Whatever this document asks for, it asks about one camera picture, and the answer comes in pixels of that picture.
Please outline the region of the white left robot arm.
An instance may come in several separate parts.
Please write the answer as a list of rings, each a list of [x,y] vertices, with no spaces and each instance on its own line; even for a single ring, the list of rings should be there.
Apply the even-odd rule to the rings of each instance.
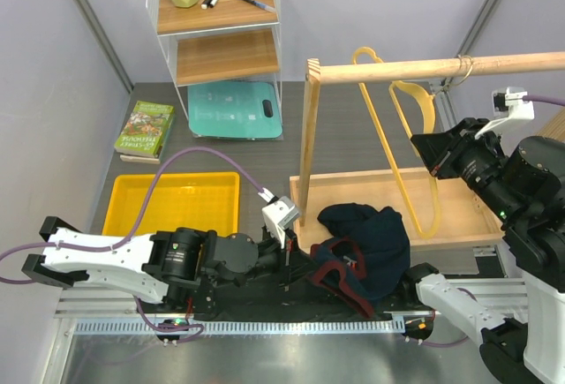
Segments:
[[[215,231],[179,227],[132,237],[84,234],[57,217],[48,217],[40,232],[47,247],[26,257],[22,272],[33,282],[71,288],[82,282],[120,290],[168,312],[209,290],[291,286],[316,269],[289,232],[280,243],[265,232],[253,241],[243,233],[226,237]]]

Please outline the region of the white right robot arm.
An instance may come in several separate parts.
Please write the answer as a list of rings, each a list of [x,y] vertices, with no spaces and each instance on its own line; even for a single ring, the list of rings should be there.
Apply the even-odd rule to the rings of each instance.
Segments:
[[[564,381],[564,144],[522,139],[504,154],[484,118],[465,118],[446,132],[414,134],[411,143],[438,179],[460,178],[501,221],[502,239],[522,271],[528,320],[491,313],[422,263],[408,269],[403,305],[440,312],[477,346],[501,383]]]

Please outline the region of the navy maroon tank top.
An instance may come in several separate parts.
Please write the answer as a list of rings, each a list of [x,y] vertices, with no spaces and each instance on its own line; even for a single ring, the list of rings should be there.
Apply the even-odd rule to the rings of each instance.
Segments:
[[[335,204],[317,217],[331,238],[312,245],[312,284],[339,297],[362,317],[391,294],[411,266],[411,246],[400,213],[357,203]]]

